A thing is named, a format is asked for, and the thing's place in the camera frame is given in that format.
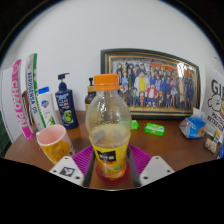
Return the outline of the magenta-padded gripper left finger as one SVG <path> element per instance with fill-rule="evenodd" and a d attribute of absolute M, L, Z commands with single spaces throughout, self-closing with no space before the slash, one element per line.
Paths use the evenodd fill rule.
<path fill-rule="evenodd" d="M 74 156 L 64 156 L 50 173 L 68 180 L 76 185 L 88 187 L 94 167 L 94 151 L 88 146 Z"/>

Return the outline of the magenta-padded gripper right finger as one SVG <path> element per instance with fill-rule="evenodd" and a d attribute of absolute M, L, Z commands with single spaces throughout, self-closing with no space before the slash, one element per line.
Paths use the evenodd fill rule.
<path fill-rule="evenodd" d="M 174 173 L 162 157 L 151 156 L 133 145 L 128 146 L 128 165 L 135 187 L 143 187 Z"/>

